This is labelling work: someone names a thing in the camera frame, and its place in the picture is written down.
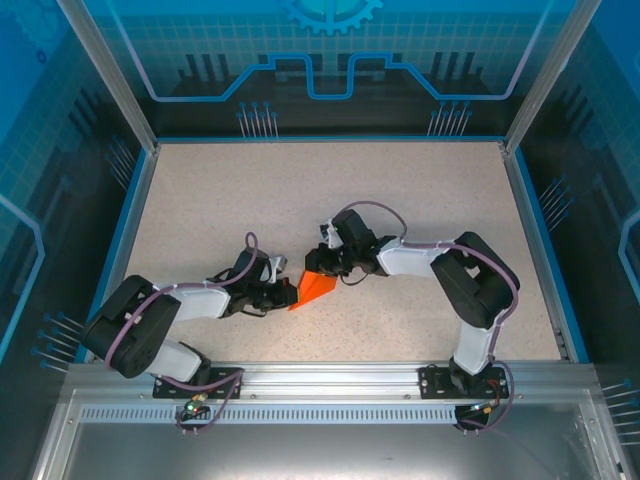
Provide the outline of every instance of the metal frame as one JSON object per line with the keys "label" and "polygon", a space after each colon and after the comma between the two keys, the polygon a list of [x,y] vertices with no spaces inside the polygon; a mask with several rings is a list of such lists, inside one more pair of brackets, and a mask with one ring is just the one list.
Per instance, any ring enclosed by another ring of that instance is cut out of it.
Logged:
{"label": "metal frame", "polygon": [[156,136],[84,2],[82,0],[58,0],[58,5],[125,119],[129,122],[129,126],[142,148],[147,152],[154,153],[158,143]]}
{"label": "metal frame", "polygon": [[600,2],[601,0],[577,0],[576,6],[571,11],[507,132],[507,152],[514,153],[520,145],[540,107],[564,70],[573,50],[582,38],[582,34],[591,23]]}
{"label": "metal frame", "polygon": [[[242,366],[246,370],[241,397],[233,401],[233,405],[289,405],[293,411],[303,411],[309,404],[318,403],[349,405],[356,409],[372,405],[393,408],[459,404],[459,401],[420,399],[417,369],[428,363],[431,362],[225,363],[220,366]],[[612,437],[607,431],[610,427],[608,413],[594,367],[533,361],[513,362],[511,367],[516,382],[514,404],[579,405],[584,419],[585,441],[591,446],[601,478],[619,478],[613,456],[615,445],[611,445]],[[102,363],[72,365],[33,479],[62,478],[78,426],[83,421],[83,407],[180,405],[181,402],[174,400],[150,398],[152,387],[151,377],[126,380],[117,372],[107,371]],[[166,419],[158,419],[157,423],[167,422]]]}
{"label": "metal frame", "polygon": [[[542,235],[540,229],[536,223],[535,214],[533,211],[533,205],[531,199],[527,194],[527,188],[523,173],[516,161],[515,154],[512,154],[508,150],[503,148],[502,159],[504,161],[505,169],[507,170],[507,177],[511,183],[511,189],[513,191],[513,197],[516,202],[516,207],[520,215],[520,221],[524,230],[529,250],[531,252],[531,258],[533,265],[538,274],[538,281],[540,282],[540,289],[542,290],[542,296],[544,297],[547,311],[549,313],[549,319],[557,331],[560,332],[564,345],[559,346],[566,349],[566,354],[572,362],[579,362],[580,357],[585,354],[584,345],[582,339],[575,339],[571,335],[571,329],[569,328],[569,322],[567,320],[567,313],[560,299],[558,285],[551,269],[551,263],[549,257],[544,248],[544,242],[542,241]],[[580,353],[576,348],[576,341],[580,342]]]}

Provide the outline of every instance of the glass panel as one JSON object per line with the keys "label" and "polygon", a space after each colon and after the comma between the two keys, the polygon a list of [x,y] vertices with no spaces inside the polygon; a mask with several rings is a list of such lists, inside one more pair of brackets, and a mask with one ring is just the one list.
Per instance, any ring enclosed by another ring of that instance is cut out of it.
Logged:
{"label": "glass panel", "polygon": [[160,136],[504,135],[574,0],[90,0]]}
{"label": "glass panel", "polygon": [[638,15],[637,2],[602,2],[521,146],[588,354],[603,386],[619,385],[614,413],[630,415],[616,417],[624,434],[637,399],[621,384],[640,384]]}
{"label": "glass panel", "polygon": [[55,1],[0,1],[0,68],[0,471],[28,478],[140,145]]}

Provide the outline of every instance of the orange block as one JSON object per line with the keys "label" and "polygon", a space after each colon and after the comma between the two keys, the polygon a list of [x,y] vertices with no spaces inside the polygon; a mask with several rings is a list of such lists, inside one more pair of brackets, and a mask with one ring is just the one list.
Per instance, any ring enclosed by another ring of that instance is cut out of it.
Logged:
{"label": "orange block", "polygon": [[327,277],[321,273],[305,270],[300,277],[298,285],[298,303],[291,305],[289,310],[294,310],[311,300],[321,297],[336,288],[336,277]]}

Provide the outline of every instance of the speckled tabletop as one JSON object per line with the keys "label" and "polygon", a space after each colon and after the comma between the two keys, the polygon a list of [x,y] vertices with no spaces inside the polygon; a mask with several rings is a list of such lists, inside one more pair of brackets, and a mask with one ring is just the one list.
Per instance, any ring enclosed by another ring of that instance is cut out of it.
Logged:
{"label": "speckled tabletop", "polygon": [[[511,187],[494,143],[291,143],[165,145],[128,274],[158,284],[200,281],[232,266],[254,231],[260,248],[289,259],[297,283],[318,226],[354,200],[377,200],[409,224],[409,240],[473,230],[516,272],[518,310],[496,353],[557,359],[551,324]],[[358,210],[378,236],[400,226]],[[435,279],[369,277],[293,312],[176,324],[179,339],[218,361],[445,360],[460,319]]]}

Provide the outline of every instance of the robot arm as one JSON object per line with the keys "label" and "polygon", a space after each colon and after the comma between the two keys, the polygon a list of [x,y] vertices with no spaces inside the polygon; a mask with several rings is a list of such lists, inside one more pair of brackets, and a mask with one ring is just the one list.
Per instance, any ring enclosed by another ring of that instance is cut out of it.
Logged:
{"label": "robot arm", "polygon": [[[252,252],[245,249],[232,268],[207,280],[235,277],[247,267]],[[165,340],[169,328],[173,322],[194,318],[225,318],[236,313],[264,316],[271,310],[293,305],[298,300],[296,287],[288,278],[278,278],[286,263],[283,256],[269,257],[258,251],[251,268],[237,282],[225,287],[194,286],[159,296],[124,336],[111,366],[126,378],[147,372],[195,385],[206,383],[208,360],[183,343]],[[87,324],[82,344],[104,359],[127,319],[158,290],[138,275],[127,278]]]}
{"label": "robot arm", "polygon": [[398,237],[377,238],[354,210],[340,212],[320,231],[324,242],[306,256],[308,271],[344,277],[360,267],[372,275],[438,279],[463,321],[450,364],[451,380],[459,390],[468,390],[470,377],[479,375],[489,364],[496,319],[514,298],[498,272],[451,247],[466,248],[489,258],[519,289],[518,278],[495,252],[472,232],[452,241],[423,244],[404,242]]}

